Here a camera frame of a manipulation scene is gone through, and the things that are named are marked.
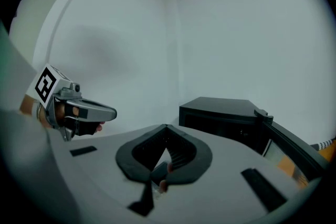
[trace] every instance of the white wall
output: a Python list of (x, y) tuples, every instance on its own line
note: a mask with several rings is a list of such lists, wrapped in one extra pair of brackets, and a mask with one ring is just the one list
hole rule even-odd
[(9, 37), (22, 54), (32, 64), (36, 40), (41, 26), (56, 0), (22, 0), (13, 19)]
[(51, 40), (49, 63), (118, 111), (102, 135), (166, 122), (164, 0), (71, 0)]
[(182, 100), (249, 99), (307, 143), (335, 137), (336, 33), (324, 0), (177, 0)]

